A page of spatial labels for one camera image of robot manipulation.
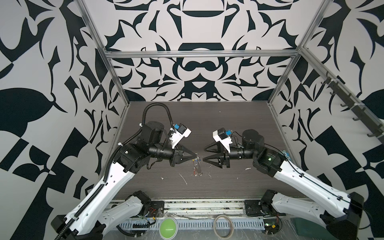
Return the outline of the metal keyring with yellow tag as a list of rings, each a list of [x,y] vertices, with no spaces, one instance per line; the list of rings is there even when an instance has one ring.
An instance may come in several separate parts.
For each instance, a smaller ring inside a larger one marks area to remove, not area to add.
[[[200,162],[201,162],[201,158],[199,157],[198,154],[196,154],[195,158],[193,159],[195,176],[201,176],[203,174]]]

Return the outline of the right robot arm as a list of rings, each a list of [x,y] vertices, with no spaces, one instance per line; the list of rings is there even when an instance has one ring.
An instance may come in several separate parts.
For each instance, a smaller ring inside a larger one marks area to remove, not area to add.
[[[265,143],[256,130],[240,135],[242,142],[234,144],[232,131],[224,128],[213,132],[214,142],[204,150],[212,155],[204,162],[216,167],[230,167],[231,160],[252,160],[259,172],[288,184],[309,198],[308,201],[267,190],[256,211],[263,215],[293,215],[325,228],[338,240],[356,240],[364,210],[364,198],[356,192],[347,194],[305,173],[288,157]]]

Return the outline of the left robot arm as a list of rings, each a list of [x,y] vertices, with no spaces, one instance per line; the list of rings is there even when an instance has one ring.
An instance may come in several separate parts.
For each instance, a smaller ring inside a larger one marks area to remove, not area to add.
[[[147,122],[148,110],[153,107],[166,110],[171,128],[163,124]],[[175,124],[167,105],[151,103],[144,108],[139,130],[125,142],[119,143],[109,160],[101,180],[91,192],[66,215],[58,215],[51,225],[57,232],[57,240],[101,240],[121,223],[131,217],[145,217],[151,199],[142,191],[131,194],[123,203],[107,210],[116,194],[142,167],[150,169],[157,162],[169,161],[170,166],[196,160],[197,154],[180,144],[191,130]]]

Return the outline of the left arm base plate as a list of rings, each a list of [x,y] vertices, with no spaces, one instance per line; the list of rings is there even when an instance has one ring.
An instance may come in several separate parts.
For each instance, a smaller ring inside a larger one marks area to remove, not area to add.
[[[164,212],[165,202],[164,201],[151,201],[145,203],[141,211],[141,215],[147,218],[157,217]]]

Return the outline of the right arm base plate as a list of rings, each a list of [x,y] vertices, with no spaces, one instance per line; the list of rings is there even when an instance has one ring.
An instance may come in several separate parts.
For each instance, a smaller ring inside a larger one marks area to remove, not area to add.
[[[262,210],[260,200],[245,200],[245,213],[248,217],[261,217],[267,214]]]

